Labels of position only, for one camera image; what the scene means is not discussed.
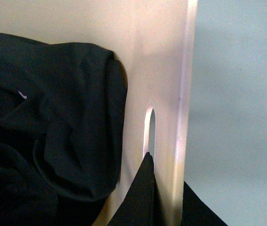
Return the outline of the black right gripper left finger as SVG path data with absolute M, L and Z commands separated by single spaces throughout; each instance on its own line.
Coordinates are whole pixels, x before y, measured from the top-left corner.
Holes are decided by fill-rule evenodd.
M 147 152 L 124 201 L 110 226 L 164 226 L 161 196 L 154 175 L 153 157 Z

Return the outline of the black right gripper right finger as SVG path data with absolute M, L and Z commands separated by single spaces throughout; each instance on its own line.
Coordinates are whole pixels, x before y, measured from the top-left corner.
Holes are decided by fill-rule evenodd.
M 182 226 L 227 226 L 184 182 Z

